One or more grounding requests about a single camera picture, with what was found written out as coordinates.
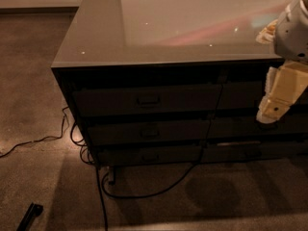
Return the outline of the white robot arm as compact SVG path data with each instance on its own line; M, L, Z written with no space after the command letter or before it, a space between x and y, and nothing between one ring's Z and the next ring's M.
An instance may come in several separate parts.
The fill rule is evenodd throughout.
M287 113L308 88L308 0L293 0L256 40L272 43L274 53L285 60L278 68L269 68L256 116L259 122L270 124Z

